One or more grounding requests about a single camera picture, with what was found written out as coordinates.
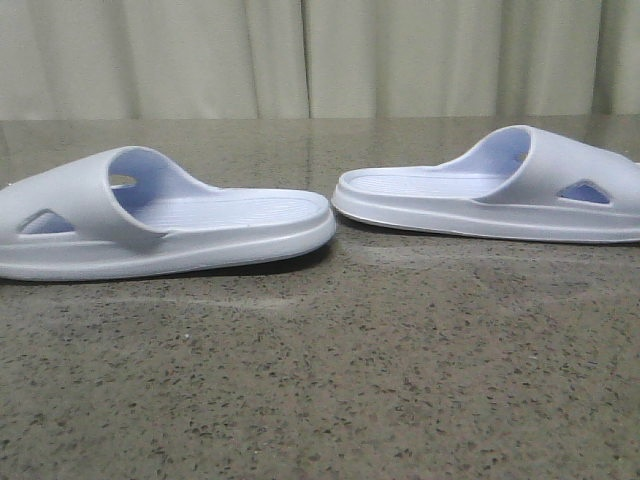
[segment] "triangular cutout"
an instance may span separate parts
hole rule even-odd
[[[42,233],[73,232],[75,228],[62,216],[51,210],[41,210],[29,217],[20,229],[20,233],[26,235]]]
[[[571,200],[579,200],[581,202],[591,202],[591,203],[601,203],[606,204],[609,203],[609,197],[605,195],[598,187],[588,181],[582,181],[578,183],[574,183],[573,185],[565,188],[558,196],[563,198],[569,198]]]

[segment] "curtain fold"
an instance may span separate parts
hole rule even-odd
[[[638,0],[0,0],[0,119],[640,113]]]

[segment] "slide sandal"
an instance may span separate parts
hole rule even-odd
[[[121,184],[112,186],[114,178]],[[97,153],[21,180],[0,190],[0,206],[0,277],[20,280],[266,262],[315,250],[335,233],[321,195],[209,186],[145,147]]]
[[[475,237],[640,240],[640,166],[526,125],[490,133],[435,167],[344,173],[332,199],[354,220]]]

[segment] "granite countertop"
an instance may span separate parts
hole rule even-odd
[[[640,117],[0,122],[0,183],[120,145],[330,195],[529,123],[640,161]],[[640,477],[640,250],[339,219],[283,262],[0,280],[0,479]]]

